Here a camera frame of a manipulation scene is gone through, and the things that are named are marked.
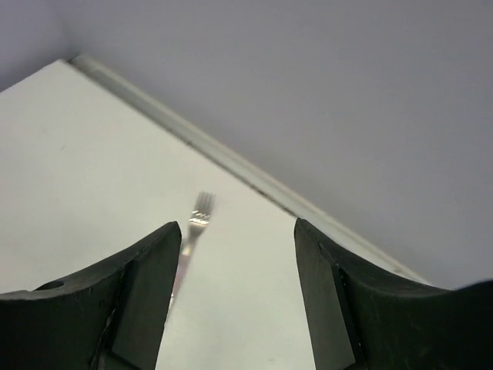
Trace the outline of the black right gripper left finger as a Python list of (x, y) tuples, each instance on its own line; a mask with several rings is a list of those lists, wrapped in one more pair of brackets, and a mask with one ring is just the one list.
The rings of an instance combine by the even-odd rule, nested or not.
[(1, 296), (3, 369), (154, 369), (181, 245), (177, 222), (34, 291)]

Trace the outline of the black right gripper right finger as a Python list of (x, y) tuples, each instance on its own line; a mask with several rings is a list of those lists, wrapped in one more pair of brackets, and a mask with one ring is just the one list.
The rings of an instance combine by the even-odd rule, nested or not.
[(307, 220), (297, 270), (318, 369), (490, 369), (492, 283), (457, 290), (393, 274)]

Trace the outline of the silver fork pink handle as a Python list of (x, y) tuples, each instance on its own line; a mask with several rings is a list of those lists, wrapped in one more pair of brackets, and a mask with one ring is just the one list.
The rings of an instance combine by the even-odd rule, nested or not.
[(178, 266), (173, 284), (173, 290), (169, 301), (169, 309), (166, 319), (169, 319), (176, 302), (179, 290), (186, 275), (189, 263), (192, 259), (193, 252), (200, 236), (210, 224), (215, 203), (215, 195), (207, 192), (200, 192), (196, 198), (193, 211), (188, 219), (187, 236), (182, 240), (179, 252)]

